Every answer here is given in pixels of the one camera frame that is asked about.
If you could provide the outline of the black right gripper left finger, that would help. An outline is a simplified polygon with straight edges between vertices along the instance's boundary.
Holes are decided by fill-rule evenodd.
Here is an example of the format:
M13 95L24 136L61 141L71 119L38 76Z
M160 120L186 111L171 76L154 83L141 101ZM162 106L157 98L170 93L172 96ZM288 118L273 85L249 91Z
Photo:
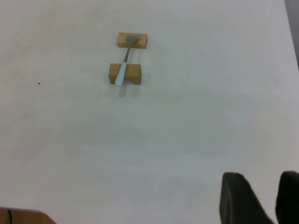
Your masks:
M246 178L233 172L222 176L219 205L222 224L271 224Z

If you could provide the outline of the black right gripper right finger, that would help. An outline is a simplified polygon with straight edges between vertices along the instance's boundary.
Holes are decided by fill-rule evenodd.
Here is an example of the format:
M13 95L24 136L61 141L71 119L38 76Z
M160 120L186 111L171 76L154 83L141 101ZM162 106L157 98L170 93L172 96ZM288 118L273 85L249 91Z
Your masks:
M299 174L285 171L280 176L275 207L279 224L299 223Z

